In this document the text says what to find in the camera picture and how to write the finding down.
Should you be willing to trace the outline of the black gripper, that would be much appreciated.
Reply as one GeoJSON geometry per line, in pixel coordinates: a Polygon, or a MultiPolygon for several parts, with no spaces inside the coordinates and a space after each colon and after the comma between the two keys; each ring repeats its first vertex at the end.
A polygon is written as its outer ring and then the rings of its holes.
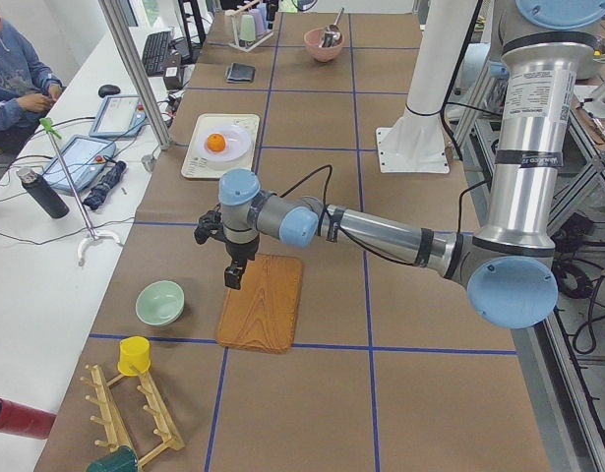
{"type": "Polygon", "coordinates": [[[237,243],[227,240],[225,242],[227,254],[230,256],[232,264],[224,271],[225,286],[233,289],[241,289],[241,281],[243,277],[243,267],[249,261],[253,261],[258,252],[258,239],[246,243],[237,243]]]}

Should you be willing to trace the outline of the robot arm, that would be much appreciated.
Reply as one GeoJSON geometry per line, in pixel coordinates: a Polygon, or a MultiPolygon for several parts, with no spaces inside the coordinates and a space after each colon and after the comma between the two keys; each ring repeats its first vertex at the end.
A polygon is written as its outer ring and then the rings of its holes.
{"type": "MultiPolygon", "coordinates": [[[[390,172],[421,181],[411,199],[425,216],[451,206],[442,187],[441,112],[479,8],[476,1],[431,3],[404,113],[379,130],[379,159],[390,172]]],[[[526,328],[551,315],[558,288],[548,216],[576,74],[592,54],[605,1],[497,1],[493,8],[490,54],[509,78],[482,226],[463,234],[308,197],[289,201],[265,190],[254,172],[230,170],[218,190],[219,237],[231,258],[226,286],[240,286],[262,235],[297,247],[316,236],[347,238],[381,258],[429,268],[461,285],[473,309],[493,325],[526,328]]]]}

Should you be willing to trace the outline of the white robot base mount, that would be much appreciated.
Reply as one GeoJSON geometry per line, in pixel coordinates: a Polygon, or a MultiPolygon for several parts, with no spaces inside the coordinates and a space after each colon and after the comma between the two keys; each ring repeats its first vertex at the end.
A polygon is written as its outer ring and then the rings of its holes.
{"type": "Polygon", "coordinates": [[[478,3],[470,0],[436,0],[429,4],[404,112],[392,127],[377,130],[383,173],[450,171],[441,111],[478,12],[478,3]]]}

